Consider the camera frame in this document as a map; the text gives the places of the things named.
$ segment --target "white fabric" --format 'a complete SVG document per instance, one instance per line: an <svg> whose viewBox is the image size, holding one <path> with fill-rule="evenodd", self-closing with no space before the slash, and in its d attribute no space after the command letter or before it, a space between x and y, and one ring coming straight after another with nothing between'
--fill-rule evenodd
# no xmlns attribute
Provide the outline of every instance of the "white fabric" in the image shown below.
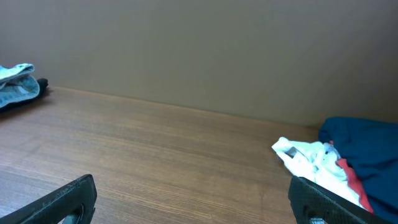
<svg viewBox="0 0 398 224"><path fill-rule="evenodd" d="M331 144L289 141L281 137L272 148L293 175L305 177L363 208L359 195L348 186L344 170L336 164L341 157Z"/></svg>

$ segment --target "wood grain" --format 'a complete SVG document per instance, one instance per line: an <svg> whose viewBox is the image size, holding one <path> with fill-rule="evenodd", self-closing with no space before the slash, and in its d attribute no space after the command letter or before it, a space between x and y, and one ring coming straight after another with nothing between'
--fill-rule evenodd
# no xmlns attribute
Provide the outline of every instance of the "wood grain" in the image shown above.
<svg viewBox="0 0 398 224"><path fill-rule="evenodd" d="M271 146L314 129L53 88L0 114L0 216L83 174L92 223L295 223Z"/></svg>

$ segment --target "fabric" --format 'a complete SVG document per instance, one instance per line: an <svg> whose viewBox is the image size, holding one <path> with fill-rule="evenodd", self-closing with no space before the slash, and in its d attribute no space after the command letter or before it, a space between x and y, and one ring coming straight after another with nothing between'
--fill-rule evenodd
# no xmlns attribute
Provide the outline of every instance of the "fabric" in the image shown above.
<svg viewBox="0 0 398 224"><path fill-rule="evenodd" d="M41 98L44 95L47 86L49 85L49 81L47 79L45 79L45 78L40 78L40 79L37 80L37 83L39 84L40 90L39 90L39 94L35 98L30 99L30 100L20 101L20 102L17 102L17 103L9 103L6 106L0 108L0 113L4 113L4 112L7 112L7 111L9 111L9 110L11 110L13 108L29 104L29 103Z"/></svg>
<svg viewBox="0 0 398 224"><path fill-rule="evenodd" d="M272 148L293 175L305 177L363 208L359 195L348 187L344 170L336 165L340 155L331 144L289 141L282 137Z"/></svg>
<svg viewBox="0 0 398 224"><path fill-rule="evenodd" d="M39 94L39 84L29 73L34 66L29 63L12 68L0 66L0 108L9 103L35 98Z"/></svg>
<svg viewBox="0 0 398 224"><path fill-rule="evenodd" d="M336 161L337 165L343 168L348 178L348 187L353 189L359 195L360 204L369 212L373 213L373 208L368 201L368 196L363 189L361 180L355 174L353 168L349 167L346 159L339 159Z"/></svg>
<svg viewBox="0 0 398 224"><path fill-rule="evenodd" d="M319 130L319 140L333 140L361 180L374 213L398 223L398 124L329 118Z"/></svg>

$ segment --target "wall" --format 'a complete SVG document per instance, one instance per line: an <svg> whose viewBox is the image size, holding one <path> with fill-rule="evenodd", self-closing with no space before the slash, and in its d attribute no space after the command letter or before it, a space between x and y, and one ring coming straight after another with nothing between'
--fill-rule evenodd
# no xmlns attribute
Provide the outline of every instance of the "wall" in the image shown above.
<svg viewBox="0 0 398 224"><path fill-rule="evenodd" d="M2 0L0 64L285 123L398 121L398 1Z"/></svg>

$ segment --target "black cloth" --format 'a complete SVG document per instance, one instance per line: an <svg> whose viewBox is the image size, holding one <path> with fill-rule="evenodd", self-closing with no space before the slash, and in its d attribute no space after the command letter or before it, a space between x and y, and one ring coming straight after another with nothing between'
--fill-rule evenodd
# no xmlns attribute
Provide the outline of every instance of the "black cloth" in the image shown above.
<svg viewBox="0 0 398 224"><path fill-rule="evenodd" d="M0 108L0 113L9 111L18 106L26 105L28 103L35 101L38 98L41 98L44 95L44 93L47 89L47 86L49 85L49 81L45 78L40 78L37 80L37 83L39 84L40 90L39 90L39 94L35 98L16 102L16 103L9 103L6 106L3 106L2 108Z"/></svg>
<svg viewBox="0 0 398 224"><path fill-rule="evenodd" d="M358 118L329 118L319 140L333 140L361 179L374 213L398 223L398 124Z"/></svg>

